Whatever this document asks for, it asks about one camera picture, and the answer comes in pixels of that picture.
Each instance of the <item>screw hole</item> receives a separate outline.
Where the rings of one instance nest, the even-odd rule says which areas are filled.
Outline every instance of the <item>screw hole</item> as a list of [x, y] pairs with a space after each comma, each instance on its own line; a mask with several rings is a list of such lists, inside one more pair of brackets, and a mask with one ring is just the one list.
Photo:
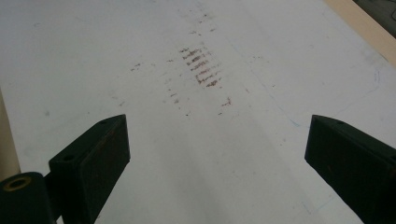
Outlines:
[[14, 191], [17, 189], [23, 189], [24, 187], [28, 186], [30, 182], [32, 182], [32, 178], [30, 176], [22, 176], [6, 183], [3, 187], [3, 190]]
[[73, 159], [74, 159], [74, 156], [72, 156], [72, 155], [68, 155], [68, 156], [64, 157], [64, 161], [71, 161]]

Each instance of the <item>tabletop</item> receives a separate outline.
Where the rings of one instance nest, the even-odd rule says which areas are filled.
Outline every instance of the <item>tabletop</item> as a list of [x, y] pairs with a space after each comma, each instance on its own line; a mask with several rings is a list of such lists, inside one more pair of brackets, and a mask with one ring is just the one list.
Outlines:
[[396, 147], [395, 68], [320, 0], [1, 1], [0, 85], [23, 172], [126, 115], [96, 223], [358, 224], [311, 116]]

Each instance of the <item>smudge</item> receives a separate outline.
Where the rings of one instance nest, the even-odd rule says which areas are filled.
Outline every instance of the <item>smudge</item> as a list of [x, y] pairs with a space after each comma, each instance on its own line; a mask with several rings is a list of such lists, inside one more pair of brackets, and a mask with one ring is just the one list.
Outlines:
[[201, 71], [197, 76], [203, 75], [210, 71], [210, 68], [206, 68], [204, 71]]
[[207, 64], [207, 63], [209, 63], [208, 60], [203, 61], [203, 62], [200, 62], [200, 63], [198, 63], [197, 65], [195, 65], [195, 66], [194, 66], [192, 69], [190, 69], [190, 70], [191, 70], [191, 71], [194, 71], [194, 70], [198, 69], [199, 67], [201, 67], [201, 66]]
[[196, 56], [195, 58], [192, 59], [192, 63], [195, 63], [196, 61], [200, 60], [201, 56]]
[[207, 87], [212, 87], [212, 86], [216, 86], [216, 83], [218, 83], [217, 80], [212, 81], [211, 83], [207, 84]]
[[218, 72], [216, 72], [216, 73], [214, 73], [214, 74], [211, 74], [210, 76], [205, 77], [205, 78], [203, 78], [203, 79], [199, 79], [199, 78], [198, 78], [199, 75], [197, 75], [197, 76], [195, 76], [195, 77], [197, 78], [198, 83], [201, 84], [201, 83], [203, 83], [203, 82], [206, 82], [208, 79], [210, 79], [210, 78], [212, 78], [212, 77], [215, 77], [219, 72], [220, 72], [220, 71], [218, 71]]
[[225, 103], [224, 105], [221, 105], [221, 106], [226, 106], [226, 105], [231, 105], [230, 97], [227, 97], [227, 103]]
[[191, 56], [193, 56], [194, 54], [196, 54], [198, 51], [199, 51], [199, 52], [202, 52], [201, 49], [195, 49], [195, 50], [193, 50], [193, 51], [190, 51], [188, 55], [186, 55], [186, 56], [183, 57], [183, 59], [184, 59], [184, 60], [188, 59], [189, 57], [191, 57]]
[[180, 50], [179, 52], [180, 52], [180, 53], [183, 53], [183, 52], [186, 52], [187, 50], [189, 50], [189, 49], [182, 49], [182, 50]]

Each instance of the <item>wooden edge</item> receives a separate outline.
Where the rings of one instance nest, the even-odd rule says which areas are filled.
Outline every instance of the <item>wooden edge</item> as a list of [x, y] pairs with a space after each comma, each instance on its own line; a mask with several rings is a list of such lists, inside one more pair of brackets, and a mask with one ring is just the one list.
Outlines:
[[396, 39], [352, 0], [325, 2], [396, 68]]
[[8, 115], [0, 91], [0, 181], [21, 172], [9, 127]]

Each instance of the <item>black plastic part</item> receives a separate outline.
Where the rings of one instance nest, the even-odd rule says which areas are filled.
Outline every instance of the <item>black plastic part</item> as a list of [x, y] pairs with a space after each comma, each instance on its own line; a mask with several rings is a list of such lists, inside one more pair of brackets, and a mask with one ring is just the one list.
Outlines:
[[49, 203], [52, 210], [52, 216], [54, 220], [58, 220], [58, 218], [62, 214], [62, 195], [59, 193], [57, 189], [56, 179], [53, 177], [52, 173], [49, 173], [45, 177], [47, 193], [49, 195]]
[[366, 223], [396, 223], [396, 150], [337, 119], [314, 115], [306, 161]]
[[396, 38], [395, 0], [354, 0], [354, 2]]
[[7, 224], [53, 224], [42, 174], [14, 175], [0, 183], [0, 218], [0, 223]]
[[94, 223], [130, 158], [125, 115], [96, 123], [52, 158], [64, 223]]

